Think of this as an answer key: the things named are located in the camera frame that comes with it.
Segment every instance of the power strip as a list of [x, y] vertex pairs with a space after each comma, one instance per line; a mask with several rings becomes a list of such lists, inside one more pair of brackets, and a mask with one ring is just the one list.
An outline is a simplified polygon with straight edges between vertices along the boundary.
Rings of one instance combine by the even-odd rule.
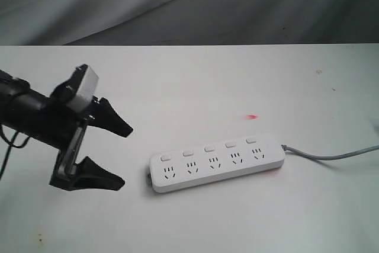
[[150, 174], [154, 190], [166, 193], [279, 168], [284, 158], [274, 137], [261, 134], [153, 155]]

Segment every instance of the tabletop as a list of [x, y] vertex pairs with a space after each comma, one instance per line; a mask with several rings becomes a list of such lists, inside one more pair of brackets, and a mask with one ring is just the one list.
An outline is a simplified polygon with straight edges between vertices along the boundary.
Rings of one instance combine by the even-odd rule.
[[51, 187], [56, 149], [30, 140], [12, 150], [0, 182], [0, 252], [379, 251], [379, 152], [323, 164], [287, 155], [275, 171], [168, 194], [146, 179], [156, 153], [260, 133], [316, 155], [377, 145], [379, 44], [0, 47], [0, 55], [1, 69], [44, 95], [90, 65], [95, 95], [134, 128], [124, 139], [90, 127], [78, 155], [123, 177], [116, 192]]

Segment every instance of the gray cable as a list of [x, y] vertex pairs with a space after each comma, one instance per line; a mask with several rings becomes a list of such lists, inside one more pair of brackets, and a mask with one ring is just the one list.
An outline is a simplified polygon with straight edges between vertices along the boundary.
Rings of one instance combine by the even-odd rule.
[[305, 158], [308, 158], [308, 159], [311, 159], [311, 160], [338, 160], [338, 159], [343, 159], [343, 158], [347, 158], [347, 157], [352, 157], [352, 156], [360, 155], [360, 154], [363, 154], [363, 153], [366, 153], [366, 152], [370, 152], [370, 151], [374, 151], [374, 150], [379, 150], [379, 145], [375, 145], [375, 146], [372, 146], [370, 148], [364, 148], [364, 149], [361, 149], [361, 150], [353, 151], [353, 152], [342, 154], [342, 155], [336, 155], [336, 156], [317, 156], [317, 155], [312, 155], [312, 154], [308, 154], [308, 153], [302, 152], [300, 150], [297, 150], [295, 148], [291, 148], [291, 147], [289, 147], [287, 145], [282, 145], [282, 148], [283, 148], [284, 151], [290, 151], [290, 152], [293, 152], [294, 154], [297, 154], [299, 156], [302, 156], [302, 157], [305, 157]]

